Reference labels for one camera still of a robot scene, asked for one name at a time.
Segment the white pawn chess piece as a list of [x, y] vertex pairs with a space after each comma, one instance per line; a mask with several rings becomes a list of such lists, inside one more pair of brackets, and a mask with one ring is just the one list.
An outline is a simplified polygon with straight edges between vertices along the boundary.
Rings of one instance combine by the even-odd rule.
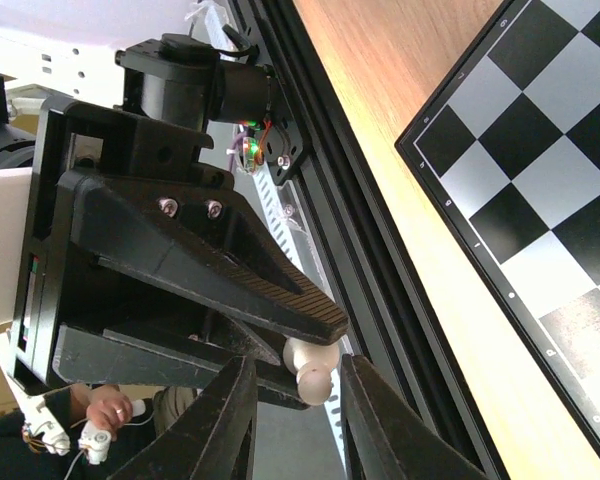
[[295, 376], [300, 399], [309, 406], [323, 405], [331, 396], [331, 372], [339, 359], [337, 343], [316, 345], [287, 338], [283, 348], [284, 364]]

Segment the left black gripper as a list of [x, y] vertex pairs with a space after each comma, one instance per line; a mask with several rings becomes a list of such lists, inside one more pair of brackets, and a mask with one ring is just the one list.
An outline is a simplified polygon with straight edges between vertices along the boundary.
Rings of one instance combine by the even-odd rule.
[[[199, 164], [213, 145], [209, 122], [262, 121], [276, 85], [241, 52], [182, 34], [134, 45], [115, 62], [124, 71], [119, 109], [62, 93], [42, 103], [13, 378], [34, 394], [63, 380], [202, 389], [247, 356], [259, 401], [307, 409], [282, 360], [283, 335], [333, 344], [346, 313], [285, 256], [242, 195], [194, 186], [229, 183]], [[232, 322], [207, 341], [141, 322], [100, 334], [63, 324], [101, 318], [149, 285], [283, 335]]]

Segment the black magnetic chess board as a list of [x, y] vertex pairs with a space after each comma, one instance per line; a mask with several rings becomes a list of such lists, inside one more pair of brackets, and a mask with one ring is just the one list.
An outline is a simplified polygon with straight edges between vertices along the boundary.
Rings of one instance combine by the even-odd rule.
[[396, 149], [600, 457], [600, 1], [505, 1]]

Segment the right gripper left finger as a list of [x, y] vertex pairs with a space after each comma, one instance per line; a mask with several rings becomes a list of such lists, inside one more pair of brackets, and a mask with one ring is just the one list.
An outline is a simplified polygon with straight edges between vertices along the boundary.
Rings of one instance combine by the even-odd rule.
[[111, 477], [250, 479], [257, 405], [254, 361], [234, 357], [169, 429]]

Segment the operator hand with ring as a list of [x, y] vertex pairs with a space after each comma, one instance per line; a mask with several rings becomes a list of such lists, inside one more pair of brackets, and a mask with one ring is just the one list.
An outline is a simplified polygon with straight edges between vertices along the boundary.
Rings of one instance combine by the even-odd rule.
[[129, 398], [120, 391], [94, 390], [86, 409], [86, 418], [98, 429], [116, 433], [132, 418], [133, 407]]

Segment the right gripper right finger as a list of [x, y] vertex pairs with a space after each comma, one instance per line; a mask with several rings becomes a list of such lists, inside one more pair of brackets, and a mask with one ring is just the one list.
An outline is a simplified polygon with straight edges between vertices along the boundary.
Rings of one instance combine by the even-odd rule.
[[346, 473], [349, 479], [483, 479], [437, 437], [362, 355], [340, 367]]

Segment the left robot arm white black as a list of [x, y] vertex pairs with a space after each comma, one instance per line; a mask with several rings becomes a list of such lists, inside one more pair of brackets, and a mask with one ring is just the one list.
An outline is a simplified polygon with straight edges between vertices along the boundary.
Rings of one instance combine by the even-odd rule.
[[210, 121], [267, 132], [284, 103], [251, 45], [166, 34], [119, 52], [115, 108], [53, 95], [29, 134], [0, 75], [0, 324], [28, 393], [69, 383], [202, 387], [254, 360], [263, 402], [332, 394], [345, 313], [287, 257], [230, 171], [200, 161]]

